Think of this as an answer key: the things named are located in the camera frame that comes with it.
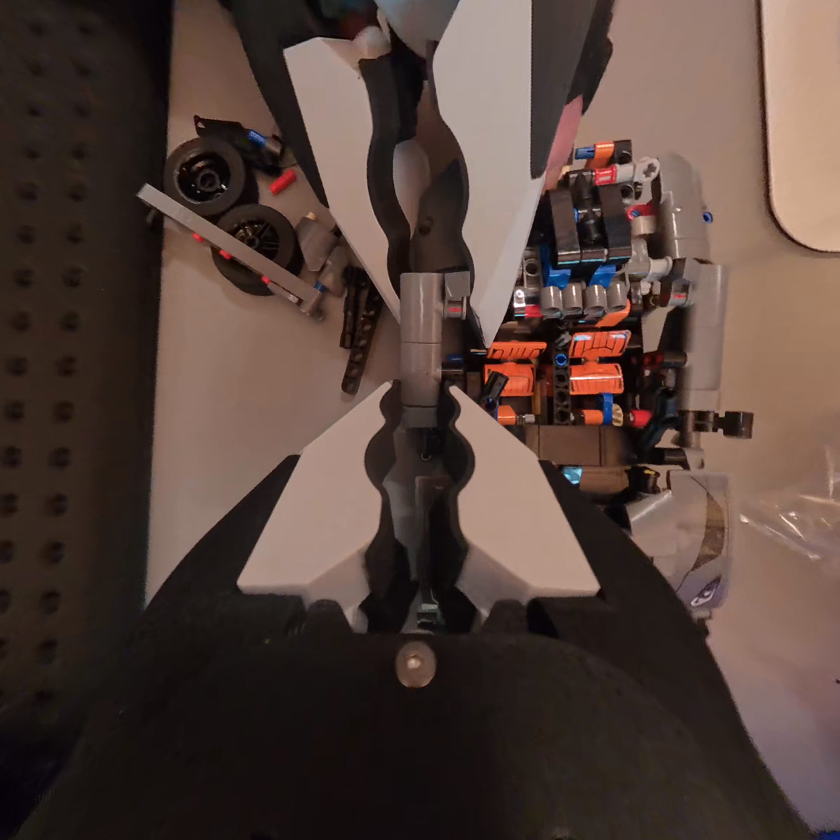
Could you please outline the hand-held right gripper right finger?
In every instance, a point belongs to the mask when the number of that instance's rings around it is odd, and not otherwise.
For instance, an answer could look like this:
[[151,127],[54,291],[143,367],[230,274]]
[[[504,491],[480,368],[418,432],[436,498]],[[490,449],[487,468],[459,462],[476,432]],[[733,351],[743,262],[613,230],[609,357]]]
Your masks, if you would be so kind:
[[450,393],[472,455],[456,494],[467,547],[457,588],[482,618],[501,601],[595,595],[599,582],[537,456],[459,388]]

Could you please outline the lego car chassis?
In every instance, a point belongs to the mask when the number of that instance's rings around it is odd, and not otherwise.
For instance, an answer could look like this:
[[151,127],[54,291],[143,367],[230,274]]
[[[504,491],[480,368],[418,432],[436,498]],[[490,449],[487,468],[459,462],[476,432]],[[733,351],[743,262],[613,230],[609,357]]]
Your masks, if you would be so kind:
[[632,535],[704,627],[732,567],[728,478],[702,434],[749,439],[719,413],[728,273],[710,259],[696,168],[633,157],[630,140],[574,150],[540,199],[499,333],[443,367],[535,455]]

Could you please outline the white metal stand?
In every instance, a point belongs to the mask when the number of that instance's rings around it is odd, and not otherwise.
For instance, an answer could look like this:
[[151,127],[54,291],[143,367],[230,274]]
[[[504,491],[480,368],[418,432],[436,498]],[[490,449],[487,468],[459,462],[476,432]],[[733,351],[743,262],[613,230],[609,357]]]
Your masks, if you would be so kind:
[[839,253],[839,2],[761,1],[769,200],[795,243]]

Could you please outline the black lego panel blue pin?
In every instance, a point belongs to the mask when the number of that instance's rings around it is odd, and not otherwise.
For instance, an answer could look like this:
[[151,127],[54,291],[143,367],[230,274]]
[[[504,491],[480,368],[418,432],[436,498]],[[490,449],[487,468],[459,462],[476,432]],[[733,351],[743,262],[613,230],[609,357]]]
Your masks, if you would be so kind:
[[286,145],[277,135],[248,129],[240,122],[203,118],[193,115],[194,127],[199,137],[223,140],[231,144],[252,168],[272,177],[279,177],[283,170]]

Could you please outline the person's left hand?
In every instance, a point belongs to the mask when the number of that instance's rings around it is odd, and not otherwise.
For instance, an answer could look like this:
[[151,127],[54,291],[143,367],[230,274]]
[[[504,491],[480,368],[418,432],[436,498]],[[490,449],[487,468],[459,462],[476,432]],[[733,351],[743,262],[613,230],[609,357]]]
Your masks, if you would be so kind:
[[553,188],[561,178],[562,169],[568,164],[573,154],[575,137],[580,126],[582,113],[582,96],[568,102],[563,108],[545,170],[544,181],[549,188]]

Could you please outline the black lego wheel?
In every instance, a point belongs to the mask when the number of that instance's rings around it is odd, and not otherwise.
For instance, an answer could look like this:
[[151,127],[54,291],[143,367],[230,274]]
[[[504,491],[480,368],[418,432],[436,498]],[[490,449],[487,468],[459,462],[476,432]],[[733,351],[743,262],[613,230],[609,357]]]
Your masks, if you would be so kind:
[[[237,206],[221,216],[216,225],[237,241],[298,276],[303,255],[295,228],[277,210],[261,204]],[[246,266],[221,256],[212,248],[217,271],[237,289],[252,297],[271,297],[266,283]]]
[[198,137],[167,158],[162,187],[165,195],[199,217],[215,221],[245,200],[249,174],[231,143]]

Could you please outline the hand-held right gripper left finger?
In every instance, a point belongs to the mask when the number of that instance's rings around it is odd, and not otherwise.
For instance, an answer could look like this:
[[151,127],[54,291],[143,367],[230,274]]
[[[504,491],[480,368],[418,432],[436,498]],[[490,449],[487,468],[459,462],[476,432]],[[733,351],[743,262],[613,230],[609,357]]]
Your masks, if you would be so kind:
[[353,631],[366,631],[364,554],[380,528],[382,494],[365,453],[385,428],[382,399],[395,384],[380,385],[301,451],[239,574],[241,592],[332,601]]

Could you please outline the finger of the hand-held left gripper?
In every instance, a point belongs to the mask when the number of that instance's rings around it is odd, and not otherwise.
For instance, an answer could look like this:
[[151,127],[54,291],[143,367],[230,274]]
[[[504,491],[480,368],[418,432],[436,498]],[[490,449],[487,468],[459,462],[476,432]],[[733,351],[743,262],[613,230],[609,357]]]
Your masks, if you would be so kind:
[[389,38],[310,38],[284,49],[327,207],[400,319],[412,234],[412,140]]
[[465,163],[470,306],[491,343],[504,321],[541,181],[531,175],[532,4],[461,1],[433,58],[437,110]]

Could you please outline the plastic bag with lego pieces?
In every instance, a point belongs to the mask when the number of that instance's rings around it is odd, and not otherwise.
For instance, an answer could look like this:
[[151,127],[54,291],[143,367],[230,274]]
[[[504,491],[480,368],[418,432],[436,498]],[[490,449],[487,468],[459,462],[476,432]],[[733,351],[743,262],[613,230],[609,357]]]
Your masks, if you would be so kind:
[[824,571],[839,572],[839,454],[826,445],[822,467],[808,479],[741,504],[739,519]]

